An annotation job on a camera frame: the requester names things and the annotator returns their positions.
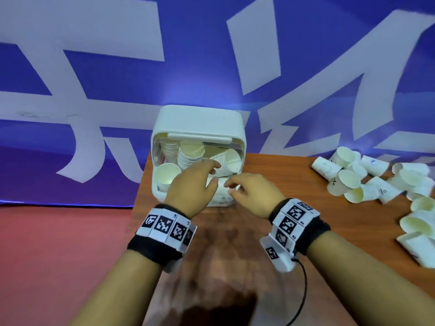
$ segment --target white plastic container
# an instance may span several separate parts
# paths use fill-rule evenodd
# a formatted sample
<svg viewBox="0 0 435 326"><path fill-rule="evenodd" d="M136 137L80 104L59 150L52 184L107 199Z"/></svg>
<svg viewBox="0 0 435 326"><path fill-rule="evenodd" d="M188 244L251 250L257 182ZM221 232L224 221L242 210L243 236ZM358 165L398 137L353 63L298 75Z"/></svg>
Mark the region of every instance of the white plastic container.
<svg viewBox="0 0 435 326"><path fill-rule="evenodd" d="M159 191L154 179L155 169L163 164L165 156L161 143L197 142L204 144L204 158L209 158L225 149L236 150L242 159L242 172L246 157L246 135L243 119L239 112L225 109L187 105L166 105L160 109L151 135L151 155L153 161L153 178L151 189L153 195L163 202L166 192ZM215 194L208 207L226 207L234 203L232 198Z"/></svg>

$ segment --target black cable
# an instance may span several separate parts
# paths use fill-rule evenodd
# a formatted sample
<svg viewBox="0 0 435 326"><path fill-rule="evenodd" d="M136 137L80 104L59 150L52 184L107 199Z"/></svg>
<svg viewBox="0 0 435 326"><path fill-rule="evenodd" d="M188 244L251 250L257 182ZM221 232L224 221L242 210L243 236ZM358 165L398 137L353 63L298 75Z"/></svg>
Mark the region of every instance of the black cable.
<svg viewBox="0 0 435 326"><path fill-rule="evenodd" d="M297 310L297 313L295 314L295 316L293 317L292 320L290 320L290 322L286 325L286 326L290 326L292 323L295 322L296 318L299 317L299 314L302 311L302 308L304 307L305 304L305 299L307 298L307 291L308 291L308 278L307 278L307 273L305 271L304 266L302 265L301 261L299 261L298 259L291 259L293 262L299 263L302 267L302 271L304 272L304 278L305 278L305 289L304 289L304 297L302 297L302 302L301 302L301 306L299 307L299 309Z"/></svg>

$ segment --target red floor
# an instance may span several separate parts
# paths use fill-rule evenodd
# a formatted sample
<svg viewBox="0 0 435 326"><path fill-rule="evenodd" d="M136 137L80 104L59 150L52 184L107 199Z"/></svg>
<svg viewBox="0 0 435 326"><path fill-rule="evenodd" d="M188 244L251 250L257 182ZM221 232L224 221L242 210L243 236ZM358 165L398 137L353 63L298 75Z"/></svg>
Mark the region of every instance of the red floor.
<svg viewBox="0 0 435 326"><path fill-rule="evenodd" d="M0 325L65 325L124 251L130 215L0 207Z"/></svg>

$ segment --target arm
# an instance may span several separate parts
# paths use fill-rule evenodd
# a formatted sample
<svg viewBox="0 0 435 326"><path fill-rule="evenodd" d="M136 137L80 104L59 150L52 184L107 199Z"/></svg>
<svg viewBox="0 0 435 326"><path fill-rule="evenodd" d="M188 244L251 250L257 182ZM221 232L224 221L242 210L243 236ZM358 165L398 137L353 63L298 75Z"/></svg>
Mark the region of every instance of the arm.
<svg viewBox="0 0 435 326"><path fill-rule="evenodd" d="M192 219L211 201L217 178L206 187L207 176L220 164L204 160L183 171L171 184L165 204ZM127 250L79 311L70 326L142 325L162 266L138 252Z"/></svg>
<svg viewBox="0 0 435 326"><path fill-rule="evenodd" d="M307 257L359 325L433 325L432 297L339 235L318 237Z"/></svg>
<svg viewBox="0 0 435 326"><path fill-rule="evenodd" d="M232 176L225 186L242 207L268 219L285 197L258 174ZM307 256L359 325L432 325L435 300L339 235L327 231Z"/></svg>

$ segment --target wooden table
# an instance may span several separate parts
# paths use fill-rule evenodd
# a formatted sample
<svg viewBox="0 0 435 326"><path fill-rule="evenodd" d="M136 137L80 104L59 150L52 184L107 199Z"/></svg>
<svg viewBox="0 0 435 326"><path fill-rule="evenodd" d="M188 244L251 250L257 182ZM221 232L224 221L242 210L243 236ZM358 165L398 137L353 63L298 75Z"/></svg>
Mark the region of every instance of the wooden table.
<svg viewBox="0 0 435 326"><path fill-rule="evenodd" d="M402 234L400 217L410 202L399 196L383 206L376 201L352 204L326 190L327 182L310 168L314 158L248 154L244 171L260 173L286 197L297 197L346 240L393 268L435 297L435 272L418 266L394 240ZM140 183L128 238L157 203L151 193L151 159ZM208 208L194 218L198 230L176 274L163 274L144 325L285 325L302 299L304 278L299 266L291 273L275 271L259 239L268 221L239 207ZM355 325L307 258L308 295L294 325Z"/></svg>

